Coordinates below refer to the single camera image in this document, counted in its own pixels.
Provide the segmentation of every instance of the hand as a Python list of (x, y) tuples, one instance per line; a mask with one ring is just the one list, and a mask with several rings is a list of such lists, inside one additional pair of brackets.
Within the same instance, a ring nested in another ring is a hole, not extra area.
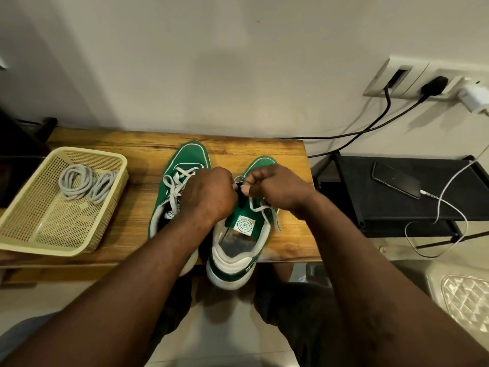
[(244, 179), (241, 191), (253, 198), (264, 197), (272, 206), (304, 218), (307, 202), (317, 193), (287, 167), (274, 164), (253, 169)]
[(200, 169), (188, 179), (180, 198), (180, 214), (193, 213), (199, 222), (213, 227), (227, 218), (238, 201), (233, 176), (222, 167)]

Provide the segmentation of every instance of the person's left arm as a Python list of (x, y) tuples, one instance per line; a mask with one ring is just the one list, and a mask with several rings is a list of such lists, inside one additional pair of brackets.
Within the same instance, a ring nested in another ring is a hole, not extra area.
[(180, 212), (151, 240), (14, 351), (10, 366), (138, 365), (180, 271), (237, 201), (231, 173), (201, 169), (182, 193)]

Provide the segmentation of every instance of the dark pants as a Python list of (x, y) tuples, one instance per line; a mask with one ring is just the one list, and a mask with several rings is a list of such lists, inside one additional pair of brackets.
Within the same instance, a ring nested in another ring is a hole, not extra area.
[[(179, 278), (156, 322), (143, 364), (164, 335), (176, 330), (192, 303), (188, 276)], [(355, 363), (333, 290), (310, 283), (284, 283), (260, 276), (254, 298), (263, 321), (278, 327), (302, 367), (350, 366)], [(53, 314), (22, 321), (0, 336), (0, 362)]]

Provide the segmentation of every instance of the shoelace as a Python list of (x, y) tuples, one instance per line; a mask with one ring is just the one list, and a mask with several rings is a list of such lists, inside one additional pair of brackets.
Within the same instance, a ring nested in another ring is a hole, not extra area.
[[(242, 181), (245, 177), (244, 175), (239, 175), (239, 176), (236, 176), (234, 178), (234, 181), (236, 181), (236, 179), (238, 178), (241, 178), (240, 181)], [(266, 214), (265, 214), (265, 210), (267, 208), (269, 208), (271, 211), (272, 211), (272, 217), (273, 217), (273, 227), (275, 228), (275, 230), (277, 231), (278, 234), (281, 234), (282, 233), (282, 228), (280, 226), (280, 221), (278, 220), (278, 216), (277, 216), (277, 212), (278, 211), (275, 211), (275, 209), (270, 206), (269, 204), (266, 203), (266, 201), (263, 199), (260, 201), (260, 207), (253, 207), (253, 198), (249, 197), (249, 208), (254, 211), (254, 212), (262, 212), (262, 215), (263, 215), (263, 218), (265, 219), (265, 221), (270, 224), (268, 218), (266, 217)]]
[(182, 170), (180, 167), (175, 167), (175, 173), (173, 177), (170, 175), (163, 176), (163, 183), (170, 189), (170, 193), (168, 198), (170, 200), (170, 206), (172, 207), (172, 211), (174, 214), (177, 214), (180, 210), (178, 198), (181, 197), (181, 191), (185, 188), (188, 179), (195, 175), (199, 167), (192, 167), (188, 170)]

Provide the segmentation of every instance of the white rubber sole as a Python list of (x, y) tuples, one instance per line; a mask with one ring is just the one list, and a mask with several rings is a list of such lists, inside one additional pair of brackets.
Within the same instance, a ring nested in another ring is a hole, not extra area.
[(207, 277), (212, 282), (214, 286), (222, 288), (223, 290), (237, 290), (245, 285), (251, 277), (253, 271), (255, 270), (256, 263), (251, 267), (251, 269), (246, 273), (243, 277), (234, 282), (223, 281), (218, 278), (211, 269), (211, 265), (209, 260), (207, 260), (207, 264), (205, 265), (205, 270), (207, 272)]
[(189, 271), (192, 270), (194, 267), (195, 263), (197, 263), (197, 259), (199, 258), (199, 250), (195, 250), (193, 254), (190, 256), (188, 259), (187, 263), (183, 267), (182, 271), (180, 272), (179, 277), (186, 275)]

